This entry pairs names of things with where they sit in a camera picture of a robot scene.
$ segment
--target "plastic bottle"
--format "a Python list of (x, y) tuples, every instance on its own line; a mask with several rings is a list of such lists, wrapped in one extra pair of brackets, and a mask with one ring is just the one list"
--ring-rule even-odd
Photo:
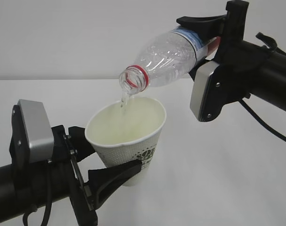
[(195, 32), (182, 27), (164, 33), (151, 41), (133, 65), (120, 74), (121, 88), (134, 95), (148, 86), (167, 85), (190, 72), (218, 45), (219, 39), (202, 42)]

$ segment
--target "wire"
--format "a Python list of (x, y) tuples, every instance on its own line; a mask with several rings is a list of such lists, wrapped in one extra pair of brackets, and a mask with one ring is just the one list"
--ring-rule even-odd
[(278, 131), (274, 130), (272, 127), (270, 127), (268, 124), (266, 124), (265, 121), (263, 121), (244, 100), (239, 100), (239, 103), (259, 122), (265, 129), (267, 129), (269, 132), (271, 132), (273, 135), (277, 136), (281, 140), (286, 142), (286, 137), (279, 133)]
[[(47, 200), (46, 200), (46, 205), (45, 205), (45, 210), (43, 214), (43, 219), (41, 226), (47, 226), (49, 222), (49, 217), (50, 217), (50, 212), (52, 209), (52, 184), (51, 184), (51, 175), (50, 175), (50, 166), (47, 163), (46, 166), (46, 180), (47, 180)], [(25, 214), (22, 217), (22, 221), (24, 226), (28, 226), (28, 218), (29, 215), (33, 212), (37, 211), (37, 206), (32, 205), (28, 211), (25, 212)]]

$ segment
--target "cup rim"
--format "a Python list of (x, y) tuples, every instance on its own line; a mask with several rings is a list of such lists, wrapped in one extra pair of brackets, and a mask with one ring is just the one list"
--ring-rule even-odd
[(103, 111), (104, 109), (108, 108), (109, 106), (111, 105), (114, 105), (116, 103), (119, 103), (120, 101), (115, 101), (109, 105), (106, 105), (105, 107), (101, 108), (97, 113), (95, 113), (89, 120), (89, 122), (86, 124), (85, 126), (85, 131), (84, 131), (84, 134), (85, 134), (85, 138), (88, 142), (90, 142), (92, 145), (95, 145), (95, 146), (98, 146), (98, 147), (104, 147), (104, 148), (115, 148), (115, 147), (121, 147), (121, 146), (127, 146), (127, 145), (134, 145), (134, 144), (137, 144), (141, 141), (144, 141), (144, 140), (147, 140), (149, 139), (150, 137), (154, 136), (156, 133), (158, 133), (164, 126), (165, 122), (166, 122), (166, 119), (167, 119), (167, 112), (166, 112), (166, 109), (164, 107), (164, 105), (157, 99), (155, 98), (151, 98), (151, 97), (133, 97), (133, 98), (149, 98), (149, 99), (152, 99), (154, 101), (156, 101), (157, 103), (160, 104), (160, 106), (162, 107), (163, 109), (163, 112), (164, 112), (164, 119), (163, 119), (163, 122), (162, 124), (156, 129), (154, 130), (152, 133), (144, 136), (144, 137), (141, 137), (139, 139), (136, 139), (136, 140), (132, 140), (132, 141), (128, 141), (128, 142), (124, 142), (124, 143), (118, 143), (118, 144), (114, 144), (114, 145), (101, 145), (101, 144), (98, 144), (96, 142), (93, 142), (91, 139), (88, 138), (88, 135), (87, 135), (87, 127), (88, 125), (91, 123), (91, 121), (101, 112)]

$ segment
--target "paper cup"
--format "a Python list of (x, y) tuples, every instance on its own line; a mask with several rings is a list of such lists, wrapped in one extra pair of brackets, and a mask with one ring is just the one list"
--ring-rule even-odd
[[(92, 134), (94, 132), (98, 132), (97, 129), (99, 129), (99, 126), (95, 126), (96, 120), (100, 120), (100, 118), (103, 118), (102, 120), (105, 120), (106, 116), (110, 115), (108, 114), (108, 111), (112, 109), (113, 105), (119, 104), (119, 102), (115, 102), (114, 104), (101, 109), (91, 118), (85, 128), (86, 139), (91, 143), (91, 145), (93, 146), (96, 153), (99, 155), (100, 159), (106, 167), (120, 165), (135, 159), (139, 159), (142, 161), (141, 172), (129, 179), (126, 183), (124, 183), (124, 186), (134, 186), (143, 179), (150, 165), (150, 161), (156, 149), (157, 141), (159, 139), (163, 125), (166, 121), (166, 110), (164, 106), (158, 100), (152, 98), (147, 99), (148, 101), (152, 101), (152, 110), (156, 112), (156, 125), (158, 126), (156, 128), (153, 128), (150, 133), (146, 134), (143, 137), (139, 137), (135, 140), (131, 140), (124, 143), (110, 145), (98, 144), (94, 140)], [(104, 133), (104, 136), (106, 136), (107, 129), (110, 129), (110, 126), (101, 129), (102, 133)]]

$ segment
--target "silver metal plate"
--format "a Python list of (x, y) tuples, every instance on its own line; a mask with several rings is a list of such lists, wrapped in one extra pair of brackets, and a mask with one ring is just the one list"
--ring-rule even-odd
[(212, 74), (218, 66), (219, 64), (215, 61), (210, 61), (202, 65), (196, 72), (191, 95), (190, 108), (199, 121), (203, 121), (202, 109), (208, 91), (208, 85)]
[(54, 136), (42, 102), (19, 100), (30, 147), (30, 163), (51, 159)]

